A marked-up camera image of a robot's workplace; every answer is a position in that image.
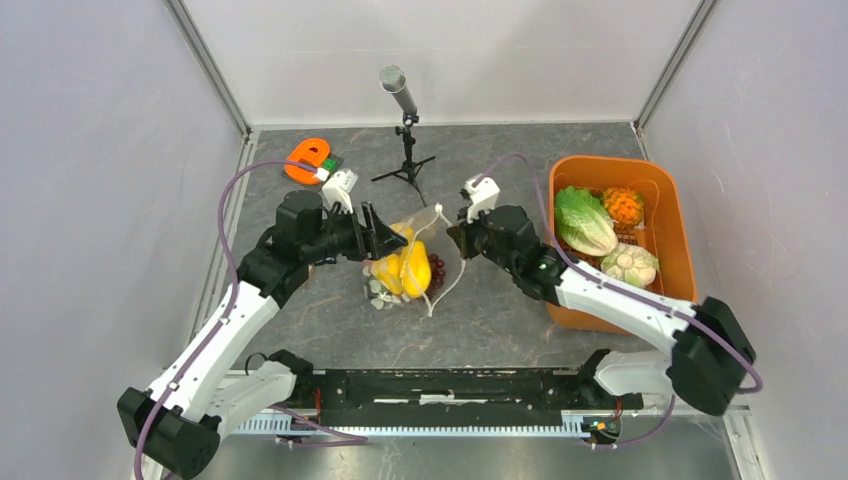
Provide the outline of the yellow lemon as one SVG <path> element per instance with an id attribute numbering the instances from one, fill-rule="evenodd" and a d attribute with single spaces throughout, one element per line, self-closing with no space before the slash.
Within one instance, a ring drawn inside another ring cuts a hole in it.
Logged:
<path id="1" fill-rule="evenodd" d="M 372 264 L 372 276 L 392 295 L 401 296 L 404 293 L 400 279 L 401 260 L 396 253 L 390 254 Z"/>

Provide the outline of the purple grape bunch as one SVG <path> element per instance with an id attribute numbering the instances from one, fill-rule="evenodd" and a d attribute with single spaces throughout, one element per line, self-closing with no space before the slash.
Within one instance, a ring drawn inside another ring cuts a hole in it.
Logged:
<path id="1" fill-rule="evenodd" d="M 437 254 L 430 254 L 428 261 L 430 266 L 430 282 L 427 293 L 433 294 L 444 286 L 446 276 L 445 262 Z"/>

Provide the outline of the clear dotted zip top bag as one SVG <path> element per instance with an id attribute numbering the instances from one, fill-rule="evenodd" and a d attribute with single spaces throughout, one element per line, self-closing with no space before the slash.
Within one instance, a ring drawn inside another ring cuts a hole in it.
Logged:
<path id="1" fill-rule="evenodd" d="M 452 222 L 440 203 L 425 207 L 391 228 L 407 245 L 363 268 L 364 293 L 376 310 L 420 304 L 431 317 L 436 306 L 458 285 L 466 268 L 447 234 Z"/>

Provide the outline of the yellow mango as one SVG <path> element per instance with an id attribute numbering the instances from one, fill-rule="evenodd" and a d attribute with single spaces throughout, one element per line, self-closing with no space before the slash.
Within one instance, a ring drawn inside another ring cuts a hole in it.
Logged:
<path id="1" fill-rule="evenodd" d="M 422 297 L 430 282 L 430 266 L 425 244 L 416 240 L 404 247 L 400 260 L 400 279 L 404 294 L 410 299 Z"/>

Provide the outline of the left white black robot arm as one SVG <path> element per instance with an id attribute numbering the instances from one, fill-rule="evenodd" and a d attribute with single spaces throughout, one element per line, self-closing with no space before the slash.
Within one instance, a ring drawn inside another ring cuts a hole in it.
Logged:
<path id="1" fill-rule="evenodd" d="M 146 389 L 129 387 L 119 397 L 118 415 L 136 457 L 193 479 L 221 441 L 261 410 L 281 401 L 306 405 L 313 379 L 279 361 L 266 362 L 226 391 L 218 387 L 247 343 L 309 279 L 311 267 L 338 257 L 378 260 L 406 244 L 368 202 L 359 210 L 327 210 L 315 192 L 287 194 L 274 224 L 243 257 L 236 281 L 186 350 Z"/>

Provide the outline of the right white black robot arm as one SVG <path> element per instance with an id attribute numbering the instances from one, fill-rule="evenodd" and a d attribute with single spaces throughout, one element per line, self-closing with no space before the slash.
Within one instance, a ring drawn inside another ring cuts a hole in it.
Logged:
<path id="1" fill-rule="evenodd" d="M 488 259 L 527 297 L 588 313 L 651 345 L 646 352 L 600 353 L 590 362 L 577 392 L 591 408 L 627 394 L 673 395 L 702 413 L 721 416 L 736 395 L 764 387 L 751 342 L 719 299 L 696 304 L 616 280 L 544 243 L 519 206 L 461 220 L 447 233 L 462 258 Z"/>

